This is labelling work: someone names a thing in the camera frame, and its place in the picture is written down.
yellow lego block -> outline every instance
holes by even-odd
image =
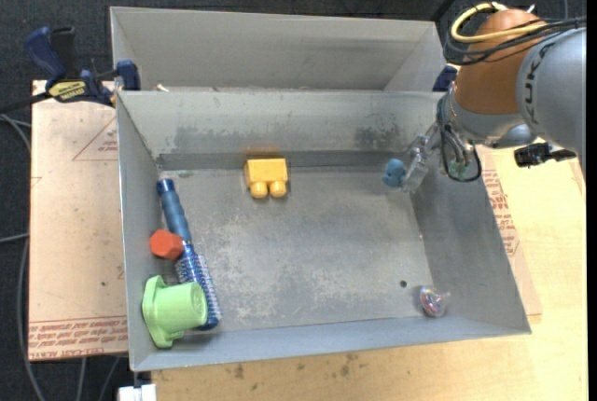
[[[244,180],[255,199],[263,199],[268,192],[272,197],[283,197],[288,182],[286,159],[249,159],[244,164]]]

bin floor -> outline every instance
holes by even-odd
[[[382,166],[289,168],[282,199],[255,200],[243,171],[166,172],[236,331],[422,316],[432,283],[408,194]]]

green plastic toy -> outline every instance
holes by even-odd
[[[207,322],[207,301],[197,282],[166,285],[161,275],[146,282],[143,318],[158,348],[171,348],[185,330]]]

gray metal bin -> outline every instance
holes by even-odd
[[[454,183],[436,161],[413,194],[381,180],[434,118],[429,74],[443,61],[432,24],[141,8],[113,8],[112,24],[115,62],[133,59],[144,86],[117,102],[133,370],[530,331],[482,182]],[[337,66],[360,71],[371,59],[358,77]],[[260,85],[255,66],[269,68]],[[270,156],[286,158],[288,194],[254,200],[243,164]],[[215,330],[189,331],[167,350],[141,313],[145,281],[173,277],[148,247],[164,227],[163,175],[223,312]],[[442,318],[418,304],[428,284],[451,292]]]

yellow cable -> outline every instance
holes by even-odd
[[[541,21],[535,24],[529,24],[527,26],[522,26],[519,28],[511,28],[509,30],[502,30],[499,32],[475,36],[463,36],[458,33],[458,30],[467,19],[469,19],[475,13],[480,13],[481,11],[485,11],[488,9],[493,11],[503,11],[507,9],[507,7],[499,3],[491,2],[481,3],[480,5],[476,5],[475,7],[468,9],[452,25],[450,30],[451,37],[456,41],[459,41],[460,43],[478,43],[479,41],[487,41],[488,39],[494,39],[500,36],[527,35],[531,31],[536,30],[537,28],[540,28],[545,25],[545,23]]]

